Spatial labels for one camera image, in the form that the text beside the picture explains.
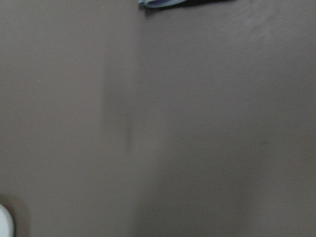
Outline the cream rabbit tray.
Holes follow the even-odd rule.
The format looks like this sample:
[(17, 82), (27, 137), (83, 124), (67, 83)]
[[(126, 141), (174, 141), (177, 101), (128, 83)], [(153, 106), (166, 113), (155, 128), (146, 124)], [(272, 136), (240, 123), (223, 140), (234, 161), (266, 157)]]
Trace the cream rabbit tray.
[(0, 205), (0, 237), (14, 237), (14, 223), (10, 212)]

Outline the grey folded cloth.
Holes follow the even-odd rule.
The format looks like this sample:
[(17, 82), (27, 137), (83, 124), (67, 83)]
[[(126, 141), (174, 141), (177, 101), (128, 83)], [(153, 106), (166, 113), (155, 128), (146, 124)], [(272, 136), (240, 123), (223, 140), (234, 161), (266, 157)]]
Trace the grey folded cloth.
[(138, 0), (140, 7), (147, 9), (161, 9), (174, 7), (191, 7), (205, 4), (229, 3), (234, 0)]

